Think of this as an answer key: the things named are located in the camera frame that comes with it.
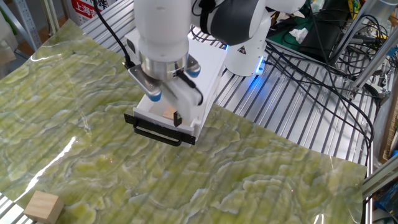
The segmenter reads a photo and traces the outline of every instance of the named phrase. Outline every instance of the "wooden block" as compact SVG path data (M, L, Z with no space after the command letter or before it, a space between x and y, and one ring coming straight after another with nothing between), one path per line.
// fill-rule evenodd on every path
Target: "wooden block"
M169 107L167 107L166 111L164 111L163 117L173 121L174 120L174 113L176 111L177 110L173 106L170 105Z
M24 214L34 221L44 224L54 224L60 215L64 204L60 197L36 190L27 204Z

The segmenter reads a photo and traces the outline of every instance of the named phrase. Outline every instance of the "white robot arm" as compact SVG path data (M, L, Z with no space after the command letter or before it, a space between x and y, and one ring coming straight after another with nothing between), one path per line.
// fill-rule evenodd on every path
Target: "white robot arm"
M130 76L152 100L163 95L184 119L203 102L203 95L187 77L197 77L200 65L188 54L190 25L200 27L222 42L236 47L228 54L226 66L258 63L271 25L266 6L281 12L299 10L305 0L135 0L136 26L140 34L137 49L140 65L129 69ZM241 44L248 43L244 54ZM232 71L239 74L245 71Z

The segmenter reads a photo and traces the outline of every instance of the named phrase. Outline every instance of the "green cloth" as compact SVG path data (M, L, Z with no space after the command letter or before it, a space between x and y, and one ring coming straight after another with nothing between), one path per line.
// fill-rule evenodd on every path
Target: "green cloth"
M57 223L358 223L366 168L214 105L196 146L134 134L143 96L73 22L0 81L0 192L59 195Z

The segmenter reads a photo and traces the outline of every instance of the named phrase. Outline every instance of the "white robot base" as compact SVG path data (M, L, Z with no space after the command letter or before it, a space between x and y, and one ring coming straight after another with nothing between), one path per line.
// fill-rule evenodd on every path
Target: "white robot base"
M136 41L136 33L127 34L127 40ZM190 146L198 140L208 113L217 97L217 88L224 70L226 51L190 40L189 54L200 64L201 72L197 78L191 78L203 94L203 103L194 110L197 115L190 121L183 120L178 127L174 121L164 117L170 102L166 97L153 102L146 95L142 98L133 115L125 114L127 123L133 124L134 131L143 136L162 141L173 146Z
M268 12L265 12L260 27L250 40L227 47L225 66L231 73L244 77L262 75L266 66L265 61L268 58L265 49L267 47L266 37L270 27L271 16Z

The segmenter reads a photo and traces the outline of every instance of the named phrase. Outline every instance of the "white box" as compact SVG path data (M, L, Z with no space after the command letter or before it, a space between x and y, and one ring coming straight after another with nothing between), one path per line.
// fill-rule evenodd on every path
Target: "white box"
M117 0L97 0L99 11L110 7ZM78 26L96 16L93 0L66 0L70 19Z

